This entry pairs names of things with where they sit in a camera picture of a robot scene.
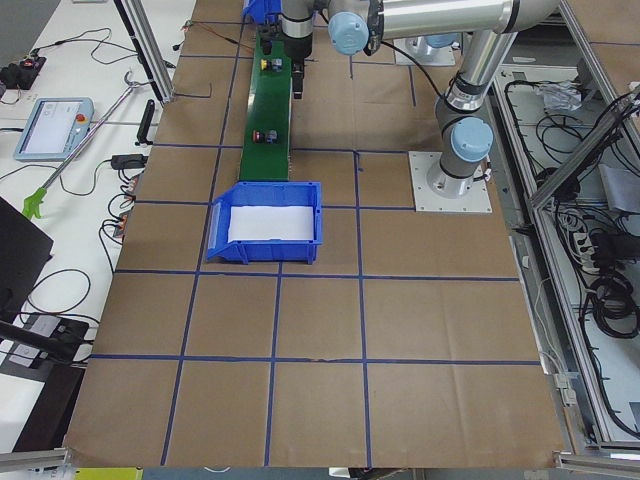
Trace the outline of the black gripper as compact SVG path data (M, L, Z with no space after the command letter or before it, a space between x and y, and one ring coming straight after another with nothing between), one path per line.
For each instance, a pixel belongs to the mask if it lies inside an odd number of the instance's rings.
M292 61L292 92L294 99L301 99L304 90L304 60L312 53L313 35L296 38L284 36L284 53Z

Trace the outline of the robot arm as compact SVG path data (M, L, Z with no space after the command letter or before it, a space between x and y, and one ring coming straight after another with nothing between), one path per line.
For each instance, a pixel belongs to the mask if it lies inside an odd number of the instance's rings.
M480 115L519 32L554 1L285 1L278 35L293 63L292 166L361 151L444 154L449 180L472 169L452 124Z

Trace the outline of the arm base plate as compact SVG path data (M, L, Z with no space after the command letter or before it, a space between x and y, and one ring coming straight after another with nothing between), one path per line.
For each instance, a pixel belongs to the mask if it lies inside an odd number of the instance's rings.
M468 179L455 179L441 169L440 152L409 151L415 210L418 213L490 214L487 182L478 166Z
M452 45L457 33L395 39L394 46L423 66L445 67L456 63Z

